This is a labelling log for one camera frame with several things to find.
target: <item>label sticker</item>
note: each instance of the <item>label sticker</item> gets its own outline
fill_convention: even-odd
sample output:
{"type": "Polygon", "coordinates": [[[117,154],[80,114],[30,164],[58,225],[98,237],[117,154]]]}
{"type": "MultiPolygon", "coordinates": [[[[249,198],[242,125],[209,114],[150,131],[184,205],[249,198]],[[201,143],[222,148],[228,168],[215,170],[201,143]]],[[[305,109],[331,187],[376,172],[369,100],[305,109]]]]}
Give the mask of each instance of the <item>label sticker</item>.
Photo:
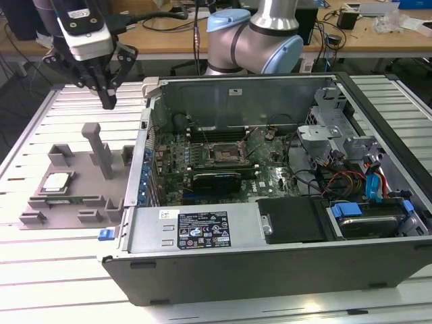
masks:
{"type": "Polygon", "coordinates": [[[230,96],[241,96],[241,95],[243,95],[243,89],[230,89],[229,95],[230,96]]]}
{"type": "Polygon", "coordinates": [[[177,246],[191,248],[225,248],[231,246],[226,211],[178,214],[177,246]]]}
{"type": "Polygon", "coordinates": [[[177,218],[179,209],[161,209],[159,211],[159,219],[173,219],[177,218]]]}

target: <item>blue latch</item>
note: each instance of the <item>blue latch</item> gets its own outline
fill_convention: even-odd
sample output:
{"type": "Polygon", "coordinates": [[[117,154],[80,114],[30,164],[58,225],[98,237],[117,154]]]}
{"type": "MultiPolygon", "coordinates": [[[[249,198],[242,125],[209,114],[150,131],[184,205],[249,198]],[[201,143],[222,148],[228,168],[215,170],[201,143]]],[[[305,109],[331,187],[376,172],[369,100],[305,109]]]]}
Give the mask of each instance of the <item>blue latch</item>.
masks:
{"type": "Polygon", "coordinates": [[[402,206],[405,208],[408,214],[411,214],[414,211],[414,206],[412,206],[412,203],[409,200],[404,200],[402,206]]]}
{"type": "Polygon", "coordinates": [[[362,211],[356,202],[340,202],[335,204],[331,211],[335,218],[361,216],[362,211]]]}
{"type": "Polygon", "coordinates": [[[366,197],[375,200],[377,203],[382,201],[381,197],[378,197],[380,183],[381,179],[375,173],[366,176],[366,197]]]}
{"type": "Polygon", "coordinates": [[[115,239],[114,229],[104,228],[99,232],[97,239],[99,241],[112,241],[115,239]]]}

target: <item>metal slat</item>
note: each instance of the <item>metal slat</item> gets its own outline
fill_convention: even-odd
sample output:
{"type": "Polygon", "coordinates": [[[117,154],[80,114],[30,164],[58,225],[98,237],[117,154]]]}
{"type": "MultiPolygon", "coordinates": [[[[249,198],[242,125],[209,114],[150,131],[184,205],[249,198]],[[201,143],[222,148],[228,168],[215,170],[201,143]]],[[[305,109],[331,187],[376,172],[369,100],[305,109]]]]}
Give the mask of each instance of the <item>metal slat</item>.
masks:
{"type": "Polygon", "coordinates": [[[21,192],[21,191],[36,191],[42,177],[29,178],[23,180],[7,180],[0,181],[0,192],[21,192]]]}
{"type": "MultiPolygon", "coordinates": [[[[89,108],[88,109],[72,109],[72,110],[66,110],[66,109],[58,109],[58,110],[50,110],[50,112],[48,112],[47,117],[52,117],[52,116],[81,116],[81,115],[98,115],[101,113],[101,110],[99,108],[89,108]]],[[[116,109],[116,110],[110,110],[108,112],[106,112],[105,115],[118,115],[121,113],[136,113],[136,112],[141,112],[142,111],[142,107],[140,106],[133,106],[133,107],[124,107],[123,109],[116,109]]]]}
{"type": "Polygon", "coordinates": [[[404,111],[418,111],[418,108],[413,104],[395,104],[395,105],[375,105],[375,108],[379,112],[397,112],[401,113],[404,111]]]}
{"type": "Polygon", "coordinates": [[[6,243],[1,245],[1,263],[19,263],[54,259],[96,258],[101,243],[96,239],[53,242],[6,243]]]}
{"type": "Polygon", "coordinates": [[[392,83],[385,84],[358,84],[361,91],[382,91],[382,90],[397,90],[396,86],[392,83]]]}
{"type": "Polygon", "coordinates": [[[380,91],[364,91],[364,95],[368,98],[381,98],[381,97],[403,97],[399,90],[380,90],[380,91]]]}
{"type": "Polygon", "coordinates": [[[96,259],[10,263],[0,266],[0,286],[100,278],[109,279],[109,275],[96,259]]]}
{"type": "MultiPolygon", "coordinates": [[[[358,125],[363,129],[367,129],[367,125],[361,120],[356,118],[358,125]]],[[[403,128],[428,128],[431,127],[431,122],[428,119],[398,119],[398,120],[389,120],[388,124],[394,129],[403,129],[403,128]]]]}
{"type": "Polygon", "coordinates": [[[403,128],[395,130],[400,138],[432,137],[432,125],[430,128],[403,128]]]}
{"type": "MultiPolygon", "coordinates": [[[[142,97],[142,91],[131,91],[131,92],[117,92],[116,94],[117,99],[140,99],[143,100],[142,97]]],[[[57,100],[56,103],[60,101],[98,101],[101,102],[100,98],[98,96],[95,96],[89,92],[81,93],[80,95],[77,95],[75,93],[62,93],[57,100]]]]}
{"type": "MultiPolygon", "coordinates": [[[[68,143],[72,152],[90,152],[91,147],[88,142],[73,142],[68,143]]],[[[125,145],[135,145],[135,140],[111,140],[108,142],[109,148],[112,151],[121,150],[125,145]]],[[[53,147],[50,144],[28,144],[22,148],[22,153],[26,154],[47,154],[53,147]]]]}
{"type": "Polygon", "coordinates": [[[127,300],[112,279],[0,287],[0,311],[127,300]]]}
{"type": "Polygon", "coordinates": [[[141,113],[120,113],[85,115],[85,116],[51,116],[42,121],[42,125],[67,124],[67,123],[101,123],[101,122],[130,122],[140,120],[141,113]]]}
{"type": "Polygon", "coordinates": [[[21,155],[13,160],[14,165],[48,165],[51,163],[46,154],[21,155]]]}
{"type": "Polygon", "coordinates": [[[409,149],[432,148],[432,138],[405,138],[402,140],[409,149]]]}
{"type": "Polygon", "coordinates": [[[16,226],[0,226],[0,243],[13,243],[23,240],[96,239],[99,231],[100,229],[97,228],[50,229],[49,231],[36,229],[22,231],[16,226]]]}
{"type": "Polygon", "coordinates": [[[406,97],[396,98],[370,98],[369,101],[373,105],[389,105],[393,103],[411,103],[411,100],[406,97]]]}
{"type": "MultiPolygon", "coordinates": [[[[106,142],[110,140],[136,140],[138,130],[122,130],[100,132],[101,140],[106,142]]],[[[30,141],[31,143],[71,143],[71,142],[88,142],[81,132],[76,133],[59,133],[59,134],[37,134],[30,141]]]]}
{"type": "MultiPolygon", "coordinates": [[[[101,131],[110,130],[137,130],[140,127],[139,121],[119,121],[119,122],[107,122],[99,123],[101,125],[101,131]]],[[[78,124],[56,124],[56,125],[41,125],[37,129],[37,134],[60,134],[69,132],[81,132],[84,123],[78,124]]]]}
{"type": "MultiPolygon", "coordinates": [[[[141,91],[142,83],[141,82],[124,82],[121,84],[121,87],[117,89],[117,92],[126,92],[126,91],[141,91]]],[[[75,93],[77,95],[81,95],[82,93],[89,93],[89,89],[87,88],[78,88],[77,86],[72,86],[70,84],[66,85],[62,90],[63,93],[75,93]]]]}
{"type": "Polygon", "coordinates": [[[432,172],[432,160],[420,160],[420,162],[429,173],[432,172]]]}
{"type": "Polygon", "coordinates": [[[13,209],[22,208],[27,205],[28,197],[33,195],[33,191],[8,192],[0,194],[0,207],[13,209]]]}
{"type": "Polygon", "coordinates": [[[25,205],[21,204],[21,207],[20,205],[10,207],[0,206],[0,225],[17,223],[19,221],[19,217],[22,211],[25,208],[25,205]]]}
{"type": "Polygon", "coordinates": [[[29,165],[23,167],[9,167],[3,175],[3,180],[8,179],[20,179],[20,178],[41,178],[47,171],[48,164],[46,167],[41,165],[29,165]]]}
{"type": "MultiPolygon", "coordinates": [[[[118,101],[115,105],[116,107],[133,107],[133,106],[143,106],[143,100],[142,99],[122,99],[121,101],[118,101]]],[[[103,113],[104,110],[102,108],[102,103],[100,101],[57,101],[53,103],[52,108],[56,109],[63,109],[63,108],[80,108],[80,107],[92,107],[97,108],[101,110],[101,113],[103,113]]]]}

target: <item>metal bracket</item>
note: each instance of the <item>metal bracket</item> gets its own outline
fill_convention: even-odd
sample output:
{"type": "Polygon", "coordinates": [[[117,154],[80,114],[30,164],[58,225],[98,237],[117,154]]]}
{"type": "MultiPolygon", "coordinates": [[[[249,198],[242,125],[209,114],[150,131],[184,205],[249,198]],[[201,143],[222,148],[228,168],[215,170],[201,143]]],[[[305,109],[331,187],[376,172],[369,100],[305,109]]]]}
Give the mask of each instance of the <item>metal bracket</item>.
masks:
{"type": "Polygon", "coordinates": [[[161,82],[158,76],[151,76],[142,81],[142,95],[145,99],[161,93],[161,82]]]}
{"type": "Polygon", "coordinates": [[[118,88],[123,83],[129,71],[134,66],[138,56],[138,49],[129,45],[117,43],[115,52],[117,53],[117,59],[119,60],[120,68],[109,83],[110,88],[114,89],[118,88]]]}
{"type": "Polygon", "coordinates": [[[320,109],[343,109],[346,97],[339,88],[322,88],[315,93],[315,100],[320,109]]]}
{"type": "Polygon", "coordinates": [[[344,141],[344,150],[349,160],[361,160],[376,145],[373,136],[349,137],[344,141]]]}

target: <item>desk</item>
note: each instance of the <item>desk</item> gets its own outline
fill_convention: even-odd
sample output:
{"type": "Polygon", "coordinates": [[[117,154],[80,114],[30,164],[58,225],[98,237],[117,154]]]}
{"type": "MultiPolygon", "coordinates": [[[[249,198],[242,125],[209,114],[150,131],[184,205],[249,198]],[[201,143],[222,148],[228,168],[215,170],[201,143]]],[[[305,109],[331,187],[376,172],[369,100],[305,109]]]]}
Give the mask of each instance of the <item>desk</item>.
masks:
{"type": "MultiPolygon", "coordinates": [[[[372,84],[375,90],[392,86],[382,76],[353,77],[353,80],[358,84],[372,84]]],[[[98,100],[96,97],[82,99],[86,93],[86,89],[75,86],[51,91],[0,166],[1,323],[132,324],[139,319],[139,323],[146,324],[220,323],[221,320],[239,324],[301,324],[305,320],[359,324],[432,319],[432,266],[420,270],[397,288],[206,304],[133,306],[97,260],[97,255],[106,254],[104,250],[112,252],[110,244],[116,243],[99,242],[99,229],[20,231],[16,226],[28,197],[50,164],[47,153],[52,144],[67,142],[74,152],[90,151],[90,145],[80,133],[83,124],[89,121],[101,124],[101,138],[111,150],[134,144],[144,108],[140,104],[141,83],[126,82],[119,88],[118,103],[125,107],[119,106],[114,111],[84,114],[88,110],[85,106],[98,100]],[[349,315],[347,310],[353,308],[369,314],[349,315]]],[[[209,285],[217,289],[217,283],[210,281],[209,285]]]]}
{"type": "MultiPolygon", "coordinates": [[[[346,2],[344,0],[329,0],[331,8],[320,9],[319,19],[331,10],[336,10],[346,2]]],[[[403,10],[403,14],[408,14],[413,18],[430,19],[432,10],[403,10]]],[[[329,20],[335,23],[336,18],[329,20]]],[[[345,47],[337,54],[338,57],[345,58],[384,58],[384,57],[432,57],[432,38],[427,38],[412,30],[404,30],[402,33],[377,34],[372,28],[372,18],[363,18],[357,21],[355,29],[347,31],[347,41],[345,47]]],[[[155,28],[171,28],[183,24],[183,21],[170,19],[158,19],[154,22],[147,22],[149,26],[155,28]]],[[[206,30],[207,22],[199,22],[201,30],[201,57],[207,58],[208,37],[206,30]]],[[[120,41],[129,44],[139,50],[138,60],[149,59],[193,59],[192,51],[192,31],[182,33],[162,33],[144,29],[137,25],[123,35],[120,41]]],[[[17,46],[23,54],[29,56],[30,60],[38,61],[47,50],[34,41],[18,42],[17,46]]],[[[321,48],[321,39],[317,31],[314,32],[311,44],[304,47],[302,58],[302,71],[309,72],[313,60],[317,57],[321,48]]],[[[9,61],[23,61],[16,50],[11,46],[2,26],[0,26],[0,52],[9,61]]]]}

